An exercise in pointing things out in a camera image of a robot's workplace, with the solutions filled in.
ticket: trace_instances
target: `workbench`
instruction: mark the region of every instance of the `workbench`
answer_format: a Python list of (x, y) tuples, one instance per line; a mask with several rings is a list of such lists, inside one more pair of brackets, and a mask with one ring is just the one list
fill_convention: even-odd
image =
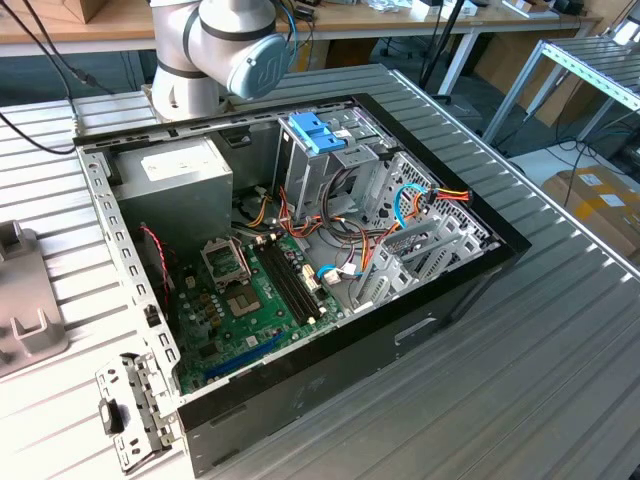
[[(32, 31), (36, 25), (28, 15), (21, 15)], [(460, 17), (452, 33), (463, 34), (456, 54), (439, 90), (448, 95), (453, 90), (478, 36), (487, 32), (522, 32), (544, 30), (577, 30), (576, 37), (586, 36), (601, 19), (595, 15), (576, 18), (527, 19), (491, 0), (487, 8), (478, 9), (474, 17)], [(117, 52), (155, 49), (151, 9), (146, 0), (111, 0), (87, 25), (43, 19), (52, 39), (62, 53)], [(444, 27), (442, 19), (439, 31)], [(297, 22), (301, 40), (307, 38), (309, 27)], [(323, 3), (316, 8), (314, 41), (345, 38), (380, 38), (411, 35), (431, 35), (436, 16), (416, 17), (410, 9), (397, 13), (379, 13), (362, 3), (338, 5)], [(278, 32), (288, 32), (285, 21), (277, 22)], [(40, 55), (41, 51), (8, 16), (0, 15), (0, 57)]]
[[(288, 75), (257, 102), (367, 92), (532, 243), (463, 320), (203, 478), (626, 479), (640, 460), (640, 273), (397, 71)], [(141, 93), (76, 101), (86, 133), (155, 122)], [(3, 109), (49, 146), (64, 101)], [(121, 478), (94, 372), (140, 347), (75, 155), (0, 127), (0, 221), (37, 232), (70, 346), (0, 379), (3, 478)], [(191, 478), (178, 449), (134, 478)]]

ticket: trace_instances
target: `metal profile rail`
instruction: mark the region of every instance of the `metal profile rail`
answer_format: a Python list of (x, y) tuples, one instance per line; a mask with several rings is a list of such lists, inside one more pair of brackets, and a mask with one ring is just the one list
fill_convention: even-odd
[[(397, 72), (290, 75), (259, 102), (233, 103), (356, 92), (373, 95), (533, 247), (461, 322), (205, 478), (628, 477), (640, 459), (638, 272)], [(90, 132), (155, 122), (142, 94), (77, 103)], [(3, 112), (47, 145), (69, 143), (64, 102)], [(0, 379), (7, 478), (120, 478), (93, 373), (138, 339), (90, 200), (75, 156), (37, 152), (0, 126), (0, 220), (37, 232), (71, 338), (66, 352)], [(174, 450), (134, 478), (189, 475)]]
[[(542, 57), (553, 60), (561, 69), (577, 75), (609, 96), (611, 101), (607, 103), (607, 109), (613, 101), (620, 102), (630, 110), (640, 109), (640, 51), (636, 44), (623, 47), (608, 37), (541, 40), (487, 127), (482, 137), (485, 142), (493, 141)], [(559, 70), (554, 73), (546, 83), (547, 88)], [(539, 93), (531, 106), (537, 105), (543, 96)], [(598, 112), (595, 121), (581, 138), (588, 134), (605, 112), (606, 109)]]

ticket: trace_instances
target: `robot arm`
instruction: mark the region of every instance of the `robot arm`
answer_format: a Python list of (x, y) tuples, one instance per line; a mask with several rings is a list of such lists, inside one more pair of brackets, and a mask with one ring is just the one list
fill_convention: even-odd
[(218, 111), (218, 84), (242, 98), (275, 88), (288, 65), (270, 0), (152, 0), (158, 69), (152, 96), (168, 120)]

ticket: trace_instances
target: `green motherboard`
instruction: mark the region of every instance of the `green motherboard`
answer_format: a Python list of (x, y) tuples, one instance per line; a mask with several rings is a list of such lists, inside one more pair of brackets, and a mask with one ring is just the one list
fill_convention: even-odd
[[(338, 302), (322, 287), (314, 292), (308, 289), (303, 295), (317, 305), (321, 312), (317, 318), (301, 319), (290, 308), (296, 307), (299, 298), (290, 296), (292, 279), (297, 281), (293, 287), (307, 288), (302, 272), (305, 261), (291, 237), (284, 236), (271, 247), (274, 255), (287, 259), (286, 272), (282, 270), (284, 262), (274, 262), (273, 255), (267, 258), (254, 244), (238, 247), (251, 272), (248, 280), (216, 289), (212, 275), (237, 269), (228, 251), (208, 255), (209, 265), (199, 256), (172, 272), (176, 290), (169, 322), (182, 357), (178, 377), (183, 393), (194, 392), (215, 377), (284, 348), (343, 316)], [(275, 275), (274, 263), (281, 269)]]

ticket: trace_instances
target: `wooden tabletop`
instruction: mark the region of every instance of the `wooden tabletop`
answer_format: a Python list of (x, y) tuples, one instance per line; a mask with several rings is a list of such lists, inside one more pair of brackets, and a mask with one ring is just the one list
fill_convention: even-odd
[[(579, 22), (572, 16), (561, 16), (560, 19), (527, 19), (501, 6), (500, 0), (492, 0), (493, 5), (481, 8), (474, 17), (461, 17), (456, 26), (492, 26), (492, 25), (550, 25), (558, 24), (567, 28)], [(37, 31), (36, 25), (29, 15), (20, 15), (25, 23)], [(586, 17), (598, 20), (598, 17)], [(93, 18), (88, 25), (43, 19), (47, 30), (55, 41), (83, 42), (104, 40), (131, 40), (153, 38), (151, 9), (145, 0), (111, 0)], [(304, 22), (298, 22), (301, 31), (308, 31)], [(322, 4), (316, 8), (317, 32), (366, 31), (366, 30), (401, 30), (408, 28), (433, 27), (435, 17), (416, 18), (410, 9), (402, 8), (397, 13), (379, 13), (367, 5)], [(279, 32), (288, 31), (288, 25), (280, 19), (277, 24)], [(0, 44), (29, 43), (29, 38), (7, 13), (0, 8)]]

